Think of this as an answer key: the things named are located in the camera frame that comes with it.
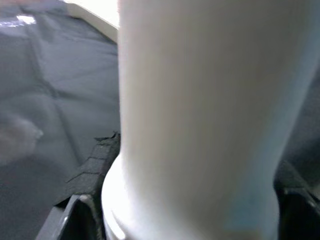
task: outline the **white pipe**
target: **white pipe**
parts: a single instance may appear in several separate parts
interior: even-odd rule
[[[120,1],[111,239],[276,238],[273,174],[317,67],[319,18],[318,0]]]

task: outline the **white cylinder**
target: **white cylinder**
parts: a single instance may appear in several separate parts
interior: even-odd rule
[[[319,57],[318,0],[121,0],[112,239],[270,240]]]

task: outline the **white plastic tube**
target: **white plastic tube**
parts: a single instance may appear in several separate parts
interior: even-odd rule
[[[319,18],[318,0],[121,0],[111,239],[277,237],[273,175],[317,68]]]

